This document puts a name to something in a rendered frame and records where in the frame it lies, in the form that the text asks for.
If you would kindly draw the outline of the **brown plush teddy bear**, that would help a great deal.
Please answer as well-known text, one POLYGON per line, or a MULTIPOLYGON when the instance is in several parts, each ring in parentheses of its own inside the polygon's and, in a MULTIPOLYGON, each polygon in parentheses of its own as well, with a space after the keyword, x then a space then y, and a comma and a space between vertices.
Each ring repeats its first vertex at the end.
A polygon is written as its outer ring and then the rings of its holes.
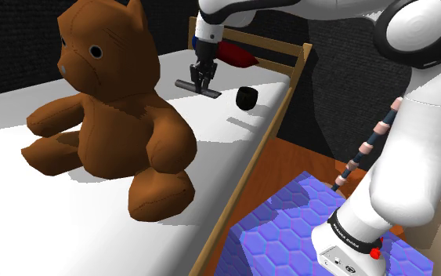
POLYGON ((36 140, 23 157, 47 176, 81 167, 107 180, 131 178, 134 220, 180 214, 195 195, 186 168, 197 141, 156 92, 160 62, 141 1, 76 0, 58 27, 58 68, 75 94, 27 117, 36 140))

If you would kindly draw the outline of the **grey flat bar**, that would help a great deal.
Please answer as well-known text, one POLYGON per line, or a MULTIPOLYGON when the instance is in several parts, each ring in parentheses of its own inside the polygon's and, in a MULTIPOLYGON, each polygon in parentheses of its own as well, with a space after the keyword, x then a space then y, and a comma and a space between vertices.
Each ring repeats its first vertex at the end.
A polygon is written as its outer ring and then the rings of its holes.
POLYGON ((217 91, 212 90, 212 89, 205 89, 205 88, 199 88, 198 89, 193 83, 185 82, 185 81, 180 80, 180 79, 177 79, 175 81, 175 86, 179 87, 181 89, 185 89, 185 90, 191 91, 193 93, 197 93, 197 94, 200 94, 200 95, 203 95, 203 96, 210 97, 212 99, 216 99, 216 98, 218 98, 219 96, 222 95, 220 92, 217 92, 217 91))

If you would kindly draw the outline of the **red pillow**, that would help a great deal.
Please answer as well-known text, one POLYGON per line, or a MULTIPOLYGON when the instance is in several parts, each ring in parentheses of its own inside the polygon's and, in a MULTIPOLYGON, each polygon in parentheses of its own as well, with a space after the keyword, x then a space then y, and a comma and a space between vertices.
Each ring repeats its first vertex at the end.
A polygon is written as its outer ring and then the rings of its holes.
POLYGON ((225 41, 221 41, 218 44, 216 57, 231 66, 240 68, 259 64, 259 61, 247 50, 225 41))

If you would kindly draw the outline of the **dark pole with pink bands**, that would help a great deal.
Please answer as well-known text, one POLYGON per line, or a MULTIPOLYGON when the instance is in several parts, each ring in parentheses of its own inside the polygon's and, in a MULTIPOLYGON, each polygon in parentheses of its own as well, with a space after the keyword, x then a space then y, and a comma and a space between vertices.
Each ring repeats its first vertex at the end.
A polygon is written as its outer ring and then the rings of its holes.
POLYGON ((384 117, 382 121, 379 121, 375 125, 375 127, 373 128, 373 132, 369 136, 369 138, 365 142, 361 143, 361 145, 359 146, 358 153, 355 155, 354 158, 348 161, 345 166, 345 170, 337 176, 334 184, 331 187, 332 191, 337 191, 338 188, 340 188, 347 182, 349 174, 359 167, 361 159, 372 152, 375 142, 390 130, 402 101, 402 97, 397 97, 393 101, 388 114, 384 117))

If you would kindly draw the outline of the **wooden bed with white mattress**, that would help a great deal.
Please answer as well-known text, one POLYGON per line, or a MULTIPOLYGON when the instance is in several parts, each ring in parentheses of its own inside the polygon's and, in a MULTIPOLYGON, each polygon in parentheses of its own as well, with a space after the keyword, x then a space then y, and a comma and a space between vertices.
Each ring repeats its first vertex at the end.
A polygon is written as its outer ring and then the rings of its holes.
POLYGON ((26 117, 70 96, 64 80, 0 94, 0 276, 188 276, 210 253, 224 210, 247 182, 267 140, 277 134, 308 45, 277 43, 227 30, 231 40, 296 57, 294 67, 260 60, 245 69, 218 65, 211 83, 222 95, 200 96, 175 86, 188 80, 192 49, 160 58, 158 94, 190 124, 198 142, 187 169, 196 194, 179 215, 137 222, 127 210, 128 178, 104 180, 75 169, 44 176, 20 151, 34 141, 26 117), (236 105, 240 87, 258 91, 255 107, 236 105))

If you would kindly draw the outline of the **purple hexagon patterned robot stand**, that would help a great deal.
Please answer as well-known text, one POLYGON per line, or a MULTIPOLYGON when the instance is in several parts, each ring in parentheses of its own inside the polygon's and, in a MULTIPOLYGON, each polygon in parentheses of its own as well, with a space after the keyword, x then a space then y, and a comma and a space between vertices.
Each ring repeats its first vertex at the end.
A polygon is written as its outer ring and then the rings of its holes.
POLYGON ((213 276, 432 276, 390 228, 368 182, 344 199, 303 172, 230 228, 213 276))

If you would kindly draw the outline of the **black cup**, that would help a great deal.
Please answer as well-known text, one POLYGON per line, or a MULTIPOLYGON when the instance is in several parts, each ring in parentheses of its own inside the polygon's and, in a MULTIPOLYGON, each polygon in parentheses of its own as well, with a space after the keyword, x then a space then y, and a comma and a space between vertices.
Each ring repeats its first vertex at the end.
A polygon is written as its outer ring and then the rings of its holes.
POLYGON ((252 87, 242 86, 236 94, 236 105, 243 111, 249 111, 255 107, 258 99, 258 91, 252 87))

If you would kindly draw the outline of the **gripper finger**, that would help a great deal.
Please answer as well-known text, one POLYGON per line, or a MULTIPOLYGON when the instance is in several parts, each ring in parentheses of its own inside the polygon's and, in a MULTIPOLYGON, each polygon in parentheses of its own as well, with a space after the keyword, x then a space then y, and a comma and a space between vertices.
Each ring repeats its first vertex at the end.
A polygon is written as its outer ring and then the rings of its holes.
POLYGON ((202 74, 198 69, 198 66, 196 64, 190 65, 190 77, 191 81, 194 83, 195 86, 195 93, 201 93, 202 88, 202 74))
POLYGON ((217 63, 209 63, 203 66, 202 93, 204 95, 217 95, 218 92, 209 88, 211 80, 215 76, 217 63))

